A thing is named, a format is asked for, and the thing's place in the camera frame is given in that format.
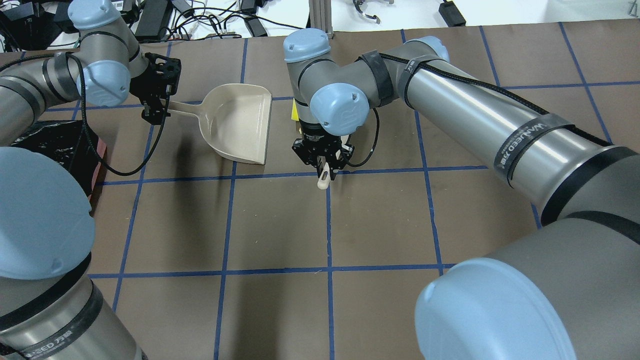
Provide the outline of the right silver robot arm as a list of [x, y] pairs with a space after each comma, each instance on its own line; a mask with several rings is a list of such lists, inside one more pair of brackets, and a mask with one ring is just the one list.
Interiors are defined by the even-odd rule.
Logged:
[[317, 28], [283, 52], [302, 138], [326, 189], [350, 166], [342, 139], [396, 99], [426, 116], [539, 210], [542, 228], [464, 260], [419, 294], [426, 360], [637, 360], [639, 154], [450, 64], [434, 36], [346, 66]]

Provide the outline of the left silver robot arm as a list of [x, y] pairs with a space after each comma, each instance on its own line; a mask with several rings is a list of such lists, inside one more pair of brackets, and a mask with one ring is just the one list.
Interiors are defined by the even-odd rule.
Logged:
[[79, 50], [1, 68], [1, 358], [145, 360], [146, 353], [88, 276], [95, 241], [90, 194], [105, 144], [87, 104], [129, 95], [164, 126], [181, 62], [143, 53], [110, 0], [73, 0]]

